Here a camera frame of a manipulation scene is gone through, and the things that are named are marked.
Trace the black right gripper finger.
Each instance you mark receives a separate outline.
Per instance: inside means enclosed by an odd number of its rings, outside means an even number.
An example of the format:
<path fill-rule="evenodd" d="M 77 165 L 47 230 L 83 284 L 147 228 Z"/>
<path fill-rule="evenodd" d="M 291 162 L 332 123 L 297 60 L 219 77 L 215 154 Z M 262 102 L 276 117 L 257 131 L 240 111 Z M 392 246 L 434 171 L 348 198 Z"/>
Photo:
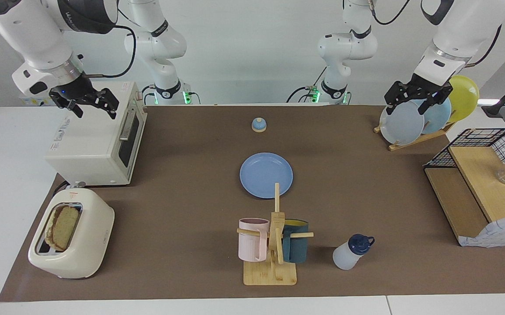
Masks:
<path fill-rule="evenodd" d="M 67 101 L 64 108 L 70 110 L 78 118 L 82 118 L 83 116 L 82 108 L 75 101 Z"/>
<path fill-rule="evenodd" d="M 111 119 L 116 118 L 119 103 L 109 88 L 91 92 L 91 106 L 104 110 Z"/>

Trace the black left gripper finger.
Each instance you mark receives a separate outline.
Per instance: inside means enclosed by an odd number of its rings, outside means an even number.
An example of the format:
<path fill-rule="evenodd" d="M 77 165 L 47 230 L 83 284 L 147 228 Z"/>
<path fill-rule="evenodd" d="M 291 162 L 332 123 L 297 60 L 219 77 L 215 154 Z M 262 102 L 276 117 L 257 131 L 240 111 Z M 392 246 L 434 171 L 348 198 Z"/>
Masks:
<path fill-rule="evenodd" d="M 396 106 L 410 100 L 410 85 L 397 80 L 385 93 L 387 110 L 394 110 Z"/>
<path fill-rule="evenodd" d="M 420 104 L 418 108 L 418 113 L 420 115 L 424 115 L 424 113 L 430 108 L 431 106 L 437 105 L 437 104 L 443 104 L 450 93 L 452 92 L 453 88 L 452 87 L 443 87 L 440 89 L 438 92 L 435 92 L 434 94 L 428 93 L 428 95 L 423 99 L 423 102 Z"/>

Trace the slice of brown bread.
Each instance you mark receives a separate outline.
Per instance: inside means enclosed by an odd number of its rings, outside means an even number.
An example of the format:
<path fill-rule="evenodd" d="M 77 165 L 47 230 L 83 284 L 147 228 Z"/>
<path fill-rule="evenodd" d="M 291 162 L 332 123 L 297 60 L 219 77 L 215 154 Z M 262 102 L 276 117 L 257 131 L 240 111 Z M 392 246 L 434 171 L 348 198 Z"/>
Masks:
<path fill-rule="evenodd" d="M 45 242 L 56 251 L 66 250 L 79 215 L 78 209 L 73 206 L 58 206 L 53 209 L 45 227 Z"/>

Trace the white seasoning bottle blue cap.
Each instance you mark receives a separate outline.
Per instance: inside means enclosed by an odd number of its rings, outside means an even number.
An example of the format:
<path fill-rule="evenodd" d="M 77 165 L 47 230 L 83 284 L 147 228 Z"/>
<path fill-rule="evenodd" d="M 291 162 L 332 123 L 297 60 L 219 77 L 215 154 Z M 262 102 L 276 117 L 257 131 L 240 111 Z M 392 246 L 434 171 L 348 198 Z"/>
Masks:
<path fill-rule="evenodd" d="M 338 246 L 333 254 L 334 264 L 341 270 L 350 270 L 366 255 L 375 242 L 373 236 L 354 234 L 348 241 Z"/>

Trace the yellow plate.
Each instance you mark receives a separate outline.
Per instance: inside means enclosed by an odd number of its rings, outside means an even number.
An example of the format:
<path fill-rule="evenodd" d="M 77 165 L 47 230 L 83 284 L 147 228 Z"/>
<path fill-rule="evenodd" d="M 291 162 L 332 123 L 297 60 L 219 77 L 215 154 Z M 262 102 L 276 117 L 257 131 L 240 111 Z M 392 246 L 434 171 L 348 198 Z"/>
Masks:
<path fill-rule="evenodd" d="M 466 76 L 456 74 L 449 80 L 453 90 L 450 92 L 451 115 L 448 123 L 456 123 L 468 117 L 476 108 L 480 91 L 476 83 Z"/>

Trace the pale grey plate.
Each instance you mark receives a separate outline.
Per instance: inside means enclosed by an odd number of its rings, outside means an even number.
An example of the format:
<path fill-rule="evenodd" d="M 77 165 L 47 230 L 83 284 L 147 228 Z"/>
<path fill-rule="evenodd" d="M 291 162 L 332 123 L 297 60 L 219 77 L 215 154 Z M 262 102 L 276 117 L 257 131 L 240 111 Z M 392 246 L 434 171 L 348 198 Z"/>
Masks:
<path fill-rule="evenodd" d="M 414 142 L 424 129 L 425 118 L 418 113 L 419 103 L 414 100 L 404 102 L 392 114 L 384 108 L 380 116 L 380 131 L 390 144 L 404 146 Z"/>

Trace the wooden plate rack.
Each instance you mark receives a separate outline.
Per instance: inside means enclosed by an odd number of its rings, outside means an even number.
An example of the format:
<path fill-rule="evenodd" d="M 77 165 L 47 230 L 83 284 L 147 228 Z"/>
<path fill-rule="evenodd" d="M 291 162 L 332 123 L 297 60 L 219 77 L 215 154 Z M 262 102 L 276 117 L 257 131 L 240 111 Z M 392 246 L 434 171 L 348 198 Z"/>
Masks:
<path fill-rule="evenodd" d="M 394 142 L 392 145 L 388 146 L 388 151 L 396 151 L 411 145 L 416 145 L 417 143 L 420 142 L 428 141 L 432 138 L 440 137 L 441 135 L 446 135 L 446 133 L 454 126 L 454 124 L 455 123 L 446 123 L 446 125 L 443 128 L 440 128 L 440 130 L 434 133 L 421 134 L 416 140 L 414 140 L 414 142 L 409 143 L 407 145 L 398 145 L 398 142 Z"/>

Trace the blue round plate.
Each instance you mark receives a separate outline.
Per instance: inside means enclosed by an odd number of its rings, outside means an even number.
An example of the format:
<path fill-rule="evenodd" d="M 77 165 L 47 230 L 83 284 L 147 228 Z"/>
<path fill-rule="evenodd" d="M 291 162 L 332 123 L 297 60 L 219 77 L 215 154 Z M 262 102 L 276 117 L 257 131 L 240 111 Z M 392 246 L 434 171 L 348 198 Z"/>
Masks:
<path fill-rule="evenodd" d="M 293 169 L 286 159 L 272 152 L 249 156 L 240 168 L 240 182 L 251 195 L 260 199 L 274 199 L 275 183 L 284 195 L 293 183 Z"/>

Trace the white power strip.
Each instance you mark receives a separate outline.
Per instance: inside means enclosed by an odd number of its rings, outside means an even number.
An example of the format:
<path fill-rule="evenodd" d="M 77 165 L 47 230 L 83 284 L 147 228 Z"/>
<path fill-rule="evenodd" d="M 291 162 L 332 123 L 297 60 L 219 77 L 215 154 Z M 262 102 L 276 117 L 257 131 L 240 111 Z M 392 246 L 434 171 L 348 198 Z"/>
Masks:
<path fill-rule="evenodd" d="M 25 106 L 55 106 L 54 101 L 50 98 L 49 95 L 28 97 L 26 95 L 20 94 L 18 98 Z"/>

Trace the cream toaster oven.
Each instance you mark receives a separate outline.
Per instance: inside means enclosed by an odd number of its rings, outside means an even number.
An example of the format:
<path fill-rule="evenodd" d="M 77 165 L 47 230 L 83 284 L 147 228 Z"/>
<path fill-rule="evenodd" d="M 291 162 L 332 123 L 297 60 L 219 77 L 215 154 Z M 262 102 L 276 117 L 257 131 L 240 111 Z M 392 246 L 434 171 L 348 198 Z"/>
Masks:
<path fill-rule="evenodd" d="M 82 118 L 69 113 L 62 120 L 45 161 L 70 184 L 123 186 L 132 181 L 148 114 L 134 81 L 98 80 L 118 99 L 116 118 L 101 109 L 82 105 Z"/>

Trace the brown table mat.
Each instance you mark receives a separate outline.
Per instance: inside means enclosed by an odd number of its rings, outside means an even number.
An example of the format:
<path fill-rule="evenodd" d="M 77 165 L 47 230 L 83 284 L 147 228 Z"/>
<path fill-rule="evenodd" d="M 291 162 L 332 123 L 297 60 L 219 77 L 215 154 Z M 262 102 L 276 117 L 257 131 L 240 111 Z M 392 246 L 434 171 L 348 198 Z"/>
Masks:
<path fill-rule="evenodd" d="M 30 229 L 0 301 L 331 297 L 505 293 L 505 246 L 461 247 L 423 165 L 448 140 L 389 152 L 373 132 L 380 106 L 151 106 L 132 183 L 96 188 L 115 211 L 100 269 L 84 280 L 37 269 Z M 252 130 L 257 117 L 266 131 Z M 292 286 L 246 286 L 238 220 L 268 218 L 271 199 L 240 183 L 240 166 L 274 152 L 292 166 L 287 217 L 314 237 Z M 334 250 L 374 237 L 350 270 Z"/>

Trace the cream two-slot toaster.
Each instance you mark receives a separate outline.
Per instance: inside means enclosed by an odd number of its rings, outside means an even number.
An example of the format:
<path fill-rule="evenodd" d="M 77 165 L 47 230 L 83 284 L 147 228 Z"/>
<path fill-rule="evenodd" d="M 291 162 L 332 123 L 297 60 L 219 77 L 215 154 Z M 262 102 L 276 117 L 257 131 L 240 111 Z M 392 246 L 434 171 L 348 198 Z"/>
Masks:
<path fill-rule="evenodd" d="M 58 206 L 73 206 L 80 215 L 63 252 L 45 242 L 50 213 Z M 56 193 L 38 224 L 28 250 L 30 263 L 63 279 L 89 278 L 97 272 L 106 253 L 115 213 L 100 196 L 86 188 L 70 188 Z"/>

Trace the wooden box shelf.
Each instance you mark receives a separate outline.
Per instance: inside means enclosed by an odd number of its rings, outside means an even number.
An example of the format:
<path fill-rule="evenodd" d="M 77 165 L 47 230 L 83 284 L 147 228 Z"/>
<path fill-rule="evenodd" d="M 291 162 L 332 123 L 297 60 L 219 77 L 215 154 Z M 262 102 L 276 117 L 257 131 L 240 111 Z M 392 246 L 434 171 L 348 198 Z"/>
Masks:
<path fill-rule="evenodd" d="M 505 218 L 487 224 L 475 237 L 459 236 L 458 243 L 462 247 L 486 249 L 505 246 Z"/>

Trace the pink mug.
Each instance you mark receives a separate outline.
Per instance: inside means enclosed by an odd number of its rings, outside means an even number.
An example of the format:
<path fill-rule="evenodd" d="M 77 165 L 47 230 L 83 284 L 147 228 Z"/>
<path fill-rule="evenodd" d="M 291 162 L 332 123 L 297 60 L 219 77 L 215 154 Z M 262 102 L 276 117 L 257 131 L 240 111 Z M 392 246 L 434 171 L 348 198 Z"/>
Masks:
<path fill-rule="evenodd" d="M 242 218 L 239 228 L 258 232 L 259 235 L 239 233 L 238 257 L 249 263 L 260 263 L 268 256 L 268 232 L 270 222 L 264 218 Z"/>

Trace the wooden mug tree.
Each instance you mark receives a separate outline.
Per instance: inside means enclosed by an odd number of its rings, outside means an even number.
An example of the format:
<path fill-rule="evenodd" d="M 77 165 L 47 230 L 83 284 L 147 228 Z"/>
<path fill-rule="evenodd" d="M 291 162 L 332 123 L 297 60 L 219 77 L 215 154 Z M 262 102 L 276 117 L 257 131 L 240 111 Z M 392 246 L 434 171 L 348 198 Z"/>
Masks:
<path fill-rule="evenodd" d="M 265 243 L 265 254 L 262 252 L 255 261 L 244 261 L 244 285 L 295 285 L 297 283 L 296 264 L 284 261 L 283 231 L 286 214 L 280 211 L 280 185 L 275 183 L 275 210 L 269 220 L 269 231 L 252 228 L 237 228 L 239 235 L 259 237 L 259 243 Z"/>

